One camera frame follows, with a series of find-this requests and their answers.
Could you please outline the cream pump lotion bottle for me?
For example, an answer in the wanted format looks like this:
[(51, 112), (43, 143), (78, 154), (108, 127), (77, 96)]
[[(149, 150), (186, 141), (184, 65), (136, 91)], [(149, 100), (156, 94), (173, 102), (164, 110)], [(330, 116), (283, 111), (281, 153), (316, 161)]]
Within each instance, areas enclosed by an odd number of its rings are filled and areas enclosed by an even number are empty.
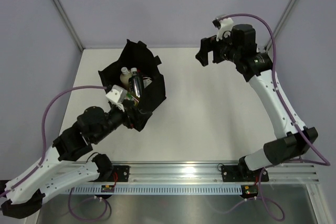
[(132, 77), (132, 73), (127, 67), (121, 68), (120, 81), (125, 89), (129, 89), (129, 79)]

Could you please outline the black canvas bag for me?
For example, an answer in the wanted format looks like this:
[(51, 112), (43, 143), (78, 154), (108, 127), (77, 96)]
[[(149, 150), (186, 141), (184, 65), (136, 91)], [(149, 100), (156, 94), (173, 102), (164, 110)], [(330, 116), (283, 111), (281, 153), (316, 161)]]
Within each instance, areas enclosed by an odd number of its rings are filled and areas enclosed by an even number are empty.
[(144, 88), (143, 96), (140, 97), (139, 103), (123, 102), (125, 110), (126, 107), (135, 108), (134, 129), (137, 131), (141, 131), (145, 127), (153, 111), (166, 99), (164, 76), (158, 69), (160, 64), (161, 59), (155, 56), (145, 43), (127, 40), (120, 57), (98, 72), (102, 85), (108, 88), (107, 91), (110, 91), (113, 85), (122, 86), (120, 81), (122, 67), (129, 69), (135, 67), (142, 76), (149, 77), (152, 80)]

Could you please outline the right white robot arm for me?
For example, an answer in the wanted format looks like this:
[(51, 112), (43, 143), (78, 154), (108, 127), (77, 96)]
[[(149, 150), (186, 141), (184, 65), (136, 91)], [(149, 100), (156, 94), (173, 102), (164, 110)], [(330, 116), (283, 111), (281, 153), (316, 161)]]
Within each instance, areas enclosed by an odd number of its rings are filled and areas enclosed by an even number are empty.
[(208, 65), (208, 53), (213, 63), (232, 62), (236, 70), (260, 98), (273, 126), (276, 139), (239, 159), (238, 176), (250, 180), (262, 168), (279, 165), (305, 154), (318, 137), (315, 127), (308, 128), (288, 104), (288, 99), (272, 71), (272, 61), (266, 52), (260, 52), (256, 44), (256, 31), (252, 25), (238, 24), (228, 36), (203, 38), (195, 58), (202, 66)]

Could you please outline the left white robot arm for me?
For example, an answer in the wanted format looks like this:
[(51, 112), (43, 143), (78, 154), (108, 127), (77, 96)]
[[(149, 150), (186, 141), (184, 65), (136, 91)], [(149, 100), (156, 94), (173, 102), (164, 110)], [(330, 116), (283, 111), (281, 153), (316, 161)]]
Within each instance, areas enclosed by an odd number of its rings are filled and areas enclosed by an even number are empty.
[(91, 161), (62, 175), (56, 173), (91, 152), (120, 125), (133, 128), (129, 115), (114, 106), (109, 112), (92, 106), (77, 117), (72, 127), (64, 130), (46, 151), (43, 162), (33, 165), (35, 172), (24, 172), (13, 180), (1, 181), (1, 204), (4, 216), (24, 219), (68, 189), (86, 182), (127, 182), (128, 167), (114, 166), (106, 154), (97, 154)]

